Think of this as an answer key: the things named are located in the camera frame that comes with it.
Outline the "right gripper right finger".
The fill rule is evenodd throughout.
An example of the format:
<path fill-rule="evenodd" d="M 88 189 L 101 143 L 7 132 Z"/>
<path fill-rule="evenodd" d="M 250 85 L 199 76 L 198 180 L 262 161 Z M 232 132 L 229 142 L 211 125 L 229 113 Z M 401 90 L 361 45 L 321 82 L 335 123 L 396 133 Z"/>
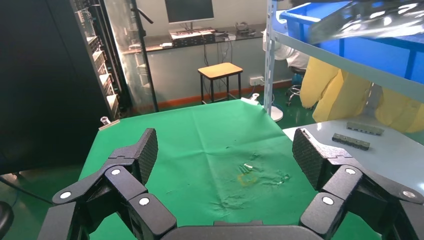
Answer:
<path fill-rule="evenodd" d="M 292 153 L 317 195 L 300 217 L 301 226 L 331 239 L 347 213 L 361 217 L 384 240 L 424 237 L 424 197 L 362 166 L 345 149 L 317 141 L 298 128 Z"/>

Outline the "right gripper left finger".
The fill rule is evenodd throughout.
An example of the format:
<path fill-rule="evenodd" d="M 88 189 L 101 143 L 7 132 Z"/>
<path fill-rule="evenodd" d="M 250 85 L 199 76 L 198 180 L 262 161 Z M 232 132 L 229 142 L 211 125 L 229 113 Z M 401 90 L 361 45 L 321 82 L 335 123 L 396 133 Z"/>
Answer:
<path fill-rule="evenodd" d="M 113 214 L 138 240 L 159 240 L 175 229 L 176 218 L 146 187 L 158 150 L 153 128 L 116 148 L 99 170 L 53 196 L 38 238 L 88 240 Z"/>

